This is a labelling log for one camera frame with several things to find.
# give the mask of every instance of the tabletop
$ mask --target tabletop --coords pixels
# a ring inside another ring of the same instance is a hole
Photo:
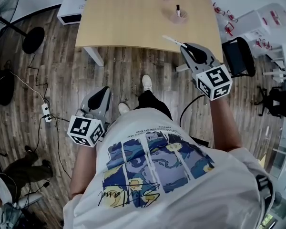
[[[174,24],[176,5],[188,21]],[[219,61],[223,53],[211,0],[87,0],[76,46],[141,47],[180,52],[162,37],[193,42],[209,48]]]

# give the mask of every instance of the fan base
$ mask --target fan base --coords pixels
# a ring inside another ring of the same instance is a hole
[[[44,39],[44,29],[42,27],[35,27],[29,31],[28,35],[25,37],[22,49],[25,53],[31,54],[35,52]]]

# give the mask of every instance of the plug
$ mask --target plug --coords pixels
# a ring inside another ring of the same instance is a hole
[[[44,188],[47,188],[50,185],[50,182],[47,181],[45,184],[43,184]]]

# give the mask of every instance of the graphic print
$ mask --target graphic print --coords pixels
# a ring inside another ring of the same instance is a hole
[[[147,146],[142,145],[142,138]],[[163,132],[142,134],[123,143],[123,147],[119,142],[109,147],[108,154],[109,170],[103,174],[99,205],[113,208],[156,204],[161,194],[177,192],[214,169],[215,164],[199,147],[179,135]]]
[[[108,153],[110,160],[106,165],[109,170],[124,163],[121,142],[109,147]]]
[[[155,148],[162,148],[168,145],[168,141],[162,132],[147,132],[145,137],[150,152]]]
[[[195,145],[185,141],[174,145],[178,145],[177,150],[195,179],[203,176],[214,168],[214,162],[210,156]]]
[[[172,192],[188,183],[184,166],[170,147],[171,145],[168,145],[151,154],[165,193]]]
[[[147,207],[154,203],[158,197],[159,185],[154,182],[147,165],[146,156],[136,158],[126,163],[128,183],[131,190],[132,202],[138,207]]]
[[[123,166],[114,167],[104,172],[103,175],[103,192],[99,194],[99,205],[104,203],[109,207],[119,207],[129,203]]]
[[[140,139],[131,139],[123,144],[126,161],[145,155]]]

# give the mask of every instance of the black pants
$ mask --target black pants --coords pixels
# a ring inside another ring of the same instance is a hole
[[[139,106],[135,109],[154,108],[161,111],[163,114],[167,115],[172,120],[172,115],[168,107],[165,105],[165,103],[159,101],[151,91],[145,91],[144,93],[142,93],[138,100]]]
[[[27,183],[38,182],[52,177],[52,173],[48,167],[32,166],[37,160],[37,154],[27,152],[24,158],[11,163],[2,174],[0,174],[0,178],[4,181],[10,191],[13,202],[18,201],[21,195],[21,189]]]

